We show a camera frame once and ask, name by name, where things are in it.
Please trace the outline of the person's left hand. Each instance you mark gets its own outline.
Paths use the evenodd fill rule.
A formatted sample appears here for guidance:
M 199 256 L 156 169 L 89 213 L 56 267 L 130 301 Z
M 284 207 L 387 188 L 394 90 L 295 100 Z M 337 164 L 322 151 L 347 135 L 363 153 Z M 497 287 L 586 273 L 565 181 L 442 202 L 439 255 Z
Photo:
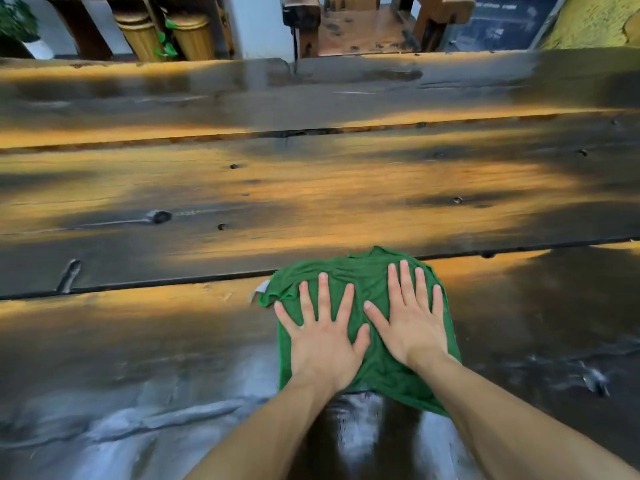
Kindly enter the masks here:
M 299 286 L 303 323 L 299 331 L 287 331 L 291 338 L 290 384 L 309 386 L 325 399 L 350 386 L 362 362 L 356 359 L 348 336 L 355 287 L 347 284 L 336 318 L 329 324 L 318 323 L 308 282 Z

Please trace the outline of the person's right hand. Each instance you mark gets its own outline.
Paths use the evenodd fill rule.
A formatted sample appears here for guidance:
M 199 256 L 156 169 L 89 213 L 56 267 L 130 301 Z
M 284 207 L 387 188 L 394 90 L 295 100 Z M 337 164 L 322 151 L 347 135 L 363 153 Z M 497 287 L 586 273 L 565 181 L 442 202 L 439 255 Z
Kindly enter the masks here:
M 433 296 L 428 297 L 426 275 L 420 267 L 411 272 L 418 307 L 405 307 L 399 285 L 399 265 L 388 265 L 388 336 L 380 336 L 396 361 L 419 373 L 432 357 L 448 354 L 444 322 L 431 314 Z

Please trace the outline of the green cleaning cloth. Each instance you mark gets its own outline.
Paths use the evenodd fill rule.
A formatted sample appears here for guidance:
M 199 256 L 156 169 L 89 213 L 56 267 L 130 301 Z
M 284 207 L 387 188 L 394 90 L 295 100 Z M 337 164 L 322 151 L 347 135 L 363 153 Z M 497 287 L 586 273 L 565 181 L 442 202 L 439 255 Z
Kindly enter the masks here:
M 408 262 L 412 281 L 415 279 L 415 270 L 417 268 L 423 270 L 429 304 L 433 301 L 433 286 L 441 286 L 448 352 L 460 360 L 460 350 L 454 334 L 444 285 L 431 266 L 398 250 L 374 246 L 369 251 L 345 257 L 299 261 L 277 270 L 270 280 L 256 288 L 254 294 L 257 295 L 258 303 L 263 307 L 270 307 L 277 301 L 281 302 L 293 322 L 302 325 L 299 293 L 301 282 L 308 283 L 312 305 L 317 311 L 318 276 L 320 273 L 328 275 L 332 318 L 335 318 L 346 286 L 352 284 L 355 287 L 355 297 L 348 323 L 348 337 L 353 342 L 360 327 L 369 322 L 363 308 L 365 301 L 373 302 L 380 312 L 388 317 L 390 311 L 388 265 L 390 263 L 399 265 L 402 260 Z M 374 326 L 371 326 L 371 344 L 364 355 L 363 364 L 346 390 L 375 392 L 421 411 L 449 416 L 427 384 L 390 354 Z

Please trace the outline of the person's right forearm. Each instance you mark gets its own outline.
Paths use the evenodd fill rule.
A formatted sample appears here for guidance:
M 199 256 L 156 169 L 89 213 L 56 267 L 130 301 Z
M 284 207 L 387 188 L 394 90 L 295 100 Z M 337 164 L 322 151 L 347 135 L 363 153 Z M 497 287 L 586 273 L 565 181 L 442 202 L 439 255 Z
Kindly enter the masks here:
M 446 352 L 416 347 L 407 360 L 442 403 L 488 480 L 640 480 L 640 472 L 617 455 Z

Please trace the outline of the person's left forearm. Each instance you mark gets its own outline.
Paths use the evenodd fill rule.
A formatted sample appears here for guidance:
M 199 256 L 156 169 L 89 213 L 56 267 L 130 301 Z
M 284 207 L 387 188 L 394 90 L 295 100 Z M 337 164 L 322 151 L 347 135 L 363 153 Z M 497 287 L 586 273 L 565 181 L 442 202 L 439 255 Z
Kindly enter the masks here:
M 338 390 L 329 375 L 294 375 L 213 447 L 184 480 L 282 480 L 304 436 Z

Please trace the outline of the wooden chair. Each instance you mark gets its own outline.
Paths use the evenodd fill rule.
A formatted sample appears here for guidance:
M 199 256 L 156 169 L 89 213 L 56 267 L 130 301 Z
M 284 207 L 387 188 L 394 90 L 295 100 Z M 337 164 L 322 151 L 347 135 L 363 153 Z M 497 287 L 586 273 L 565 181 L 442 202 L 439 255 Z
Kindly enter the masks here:
M 280 0 L 294 58 L 437 52 L 476 0 Z

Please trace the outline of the bamboo basket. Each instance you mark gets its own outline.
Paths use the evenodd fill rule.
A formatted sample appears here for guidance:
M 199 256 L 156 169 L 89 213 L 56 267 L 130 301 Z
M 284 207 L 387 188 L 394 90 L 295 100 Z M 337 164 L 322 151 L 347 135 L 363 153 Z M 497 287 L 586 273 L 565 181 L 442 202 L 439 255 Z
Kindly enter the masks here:
M 138 60 L 160 63 L 161 43 L 150 15 L 141 10 L 114 10 L 113 17 Z
M 188 61 L 214 59 L 210 18 L 204 13 L 167 12 L 164 24 L 172 31 Z

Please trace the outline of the yellow cushion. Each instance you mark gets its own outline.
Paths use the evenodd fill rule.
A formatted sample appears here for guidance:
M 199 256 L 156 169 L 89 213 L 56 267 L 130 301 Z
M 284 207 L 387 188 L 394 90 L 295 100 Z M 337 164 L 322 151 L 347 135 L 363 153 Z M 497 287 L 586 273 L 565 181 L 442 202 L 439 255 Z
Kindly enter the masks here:
M 539 47 L 623 47 L 629 44 L 625 25 L 635 15 L 640 0 L 566 0 Z

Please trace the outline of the potted green plant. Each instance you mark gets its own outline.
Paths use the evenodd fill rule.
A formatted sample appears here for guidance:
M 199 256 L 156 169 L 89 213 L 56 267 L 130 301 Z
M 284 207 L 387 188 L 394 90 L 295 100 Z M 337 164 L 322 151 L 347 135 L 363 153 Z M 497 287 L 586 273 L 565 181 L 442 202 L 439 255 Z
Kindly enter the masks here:
M 38 61 L 54 59 L 54 52 L 40 36 L 36 15 L 23 0 L 0 0 L 0 36 L 18 42 Z

